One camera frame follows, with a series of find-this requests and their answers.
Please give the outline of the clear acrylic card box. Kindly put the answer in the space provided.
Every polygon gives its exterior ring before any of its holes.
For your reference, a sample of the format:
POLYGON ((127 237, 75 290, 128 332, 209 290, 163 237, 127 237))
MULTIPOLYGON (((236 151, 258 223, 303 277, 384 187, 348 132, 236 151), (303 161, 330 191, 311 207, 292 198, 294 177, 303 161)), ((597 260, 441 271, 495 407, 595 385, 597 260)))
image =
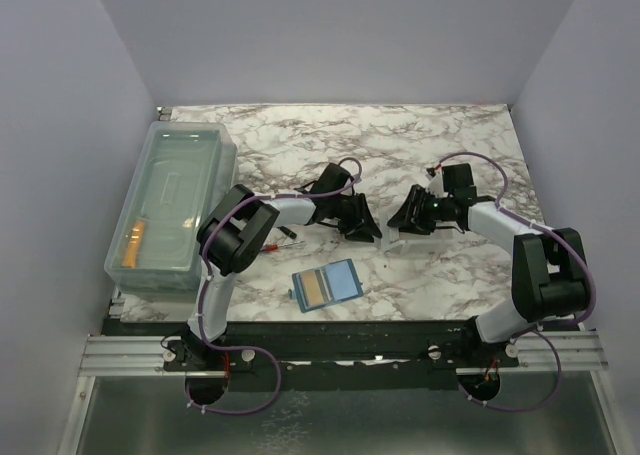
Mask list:
POLYGON ((416 235, 401 232, 398 228, 387 226, 391 212, 381 210, 379 223, 381 238, 377 242, 378 248, 386 254, 399 257, 418 257, 440 254, 453 245, 459 235, 456 227, 437 230, 431 235, 416 235))

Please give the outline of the teal leather card holder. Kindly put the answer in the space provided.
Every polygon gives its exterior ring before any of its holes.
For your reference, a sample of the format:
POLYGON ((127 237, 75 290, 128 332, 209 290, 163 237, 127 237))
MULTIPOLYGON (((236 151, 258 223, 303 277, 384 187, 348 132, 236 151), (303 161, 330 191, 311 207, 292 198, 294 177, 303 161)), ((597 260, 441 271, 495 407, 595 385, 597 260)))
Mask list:
POLYGON ((337 305, 364 296, 362 283, 359 280, 352 259, 344 259, 307 270, 292 275, 292 288, 289 290, 289 297, 297 302, 302 313, 337 305), (307 270, 314 269, 321 269, 323 271, 330 293, 330 301, 321 306, 309 308, 302 288, 301 274, 307 270))

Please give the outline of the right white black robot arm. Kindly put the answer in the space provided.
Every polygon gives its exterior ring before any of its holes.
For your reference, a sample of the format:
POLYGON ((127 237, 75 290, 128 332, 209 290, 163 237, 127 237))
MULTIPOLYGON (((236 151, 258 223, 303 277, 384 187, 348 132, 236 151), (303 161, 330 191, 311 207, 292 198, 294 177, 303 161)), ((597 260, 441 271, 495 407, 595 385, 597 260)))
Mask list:
POLYGON ((485 365, 496 355, 496 343, 544 320, 588 311, 593 283, 576 230, 520 220, 498 207, 494 198, 480 196, 467 163, 435 167, 431 174, 442 180, 443 194, 413 185, 386 226, 430 236, 454 224, 491 240, 511 256, 510 298, 472 319, 473 334, 459 345, 467 364, 485 365))

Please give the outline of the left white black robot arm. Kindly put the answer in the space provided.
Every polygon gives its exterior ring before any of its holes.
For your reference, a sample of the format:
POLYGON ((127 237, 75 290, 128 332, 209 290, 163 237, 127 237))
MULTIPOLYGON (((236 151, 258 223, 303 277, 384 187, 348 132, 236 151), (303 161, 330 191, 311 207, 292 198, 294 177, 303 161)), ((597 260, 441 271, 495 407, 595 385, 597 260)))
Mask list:
POLYGON ((220 362, 216 339, 227 327, 236 277, 253 264, 272 229, 319 224, 348 241, 372 243, 382 237, 366 196, 355 190, 361 176, 361 163, 347 157, 297 189, 258 194, 237 184, 223 196, 196 235, 202 274, 187 321, 196 336, 187 357, 197 368, 209 370, 220 362))

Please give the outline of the gold credit card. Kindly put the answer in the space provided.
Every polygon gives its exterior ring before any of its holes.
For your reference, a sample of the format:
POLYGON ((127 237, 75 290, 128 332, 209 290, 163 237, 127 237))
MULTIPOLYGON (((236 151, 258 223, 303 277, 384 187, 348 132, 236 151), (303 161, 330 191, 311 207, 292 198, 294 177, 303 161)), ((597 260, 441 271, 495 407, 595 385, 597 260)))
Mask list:
POLYGON ((326 278, 321 269, 307 270, 301 274, 302 288, 309 308, 330 301, 326 278))

